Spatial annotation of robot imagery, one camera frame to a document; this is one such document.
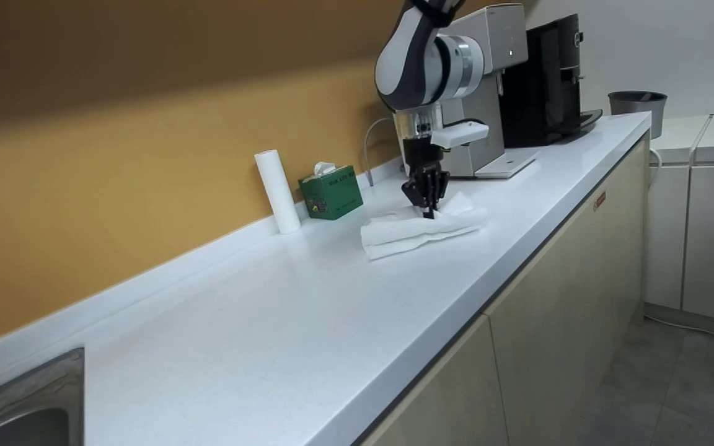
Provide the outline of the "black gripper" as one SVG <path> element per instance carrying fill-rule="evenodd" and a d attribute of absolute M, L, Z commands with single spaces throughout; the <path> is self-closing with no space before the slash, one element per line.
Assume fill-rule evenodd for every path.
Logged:
<path fill-rule="evenodd" d="M 408 170 L 402 191 L 413 206 L 435 206 L 448 185 L 448 173 L 440 170 L 440 149 L 432 140 L 407 140 L 404 165 Z"/>

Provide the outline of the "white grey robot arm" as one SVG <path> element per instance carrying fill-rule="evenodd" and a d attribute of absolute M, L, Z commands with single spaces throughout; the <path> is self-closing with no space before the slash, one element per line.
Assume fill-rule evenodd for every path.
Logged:
<path fill-rule="evenodd" d="M 484 52 L 476 40 L 443 36 L 465 0 L 404 0 L 397 26 L 376 58 L 374 90 L 391 113 L 402 162 L 404 197 L 433 217 L 445 193 L 440 170 L 443 129 L 438 105 L 469 98 L 484 78 Z"/>

